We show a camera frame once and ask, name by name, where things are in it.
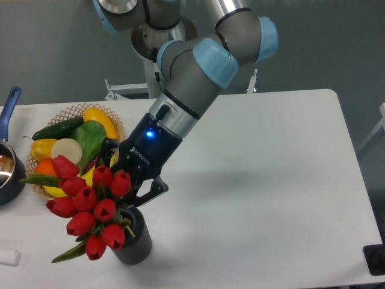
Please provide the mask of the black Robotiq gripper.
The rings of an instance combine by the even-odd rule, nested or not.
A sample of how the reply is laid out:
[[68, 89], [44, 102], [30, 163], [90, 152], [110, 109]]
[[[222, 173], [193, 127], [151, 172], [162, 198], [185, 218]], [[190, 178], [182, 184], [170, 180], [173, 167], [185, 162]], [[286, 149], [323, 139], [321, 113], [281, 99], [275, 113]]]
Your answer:
[[[98, 166], [110, 167], [115, 151], [119, 149], [119, 158], [115, 170], [124, 170], [135, 184], [126, 197], [127, 206], [140, 207], [168, 192], [169, 186], [159, 176], [163, 165], [181, 144], [182, 138], [173, 135], [158, 125], [150, 113], [146, 113], [130, 136], [123, 142], [106, 137], [98, 154]], [[152, 179], [149, 191], [142, 195], [143, 181]]]

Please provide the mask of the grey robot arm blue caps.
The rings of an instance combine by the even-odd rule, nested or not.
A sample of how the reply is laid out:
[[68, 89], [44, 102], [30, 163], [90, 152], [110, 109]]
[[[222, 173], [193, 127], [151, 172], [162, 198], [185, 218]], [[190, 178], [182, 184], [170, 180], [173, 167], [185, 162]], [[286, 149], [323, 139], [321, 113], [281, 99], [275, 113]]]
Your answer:
[[138, 207], [168, 190], [161, 169], [240, 66], [275, 54], [273, 21], [256, 17], [245, 1], [207, 1], [214, 33], [198, 37], [179, 1], [94, 1], [108, 31], [132, 30], [132, 46], [147, 65], [149, 111], [129, 137], [103, 142], [100, 159], [119, 158], [112, 171], [131, 176], [119, 206]]

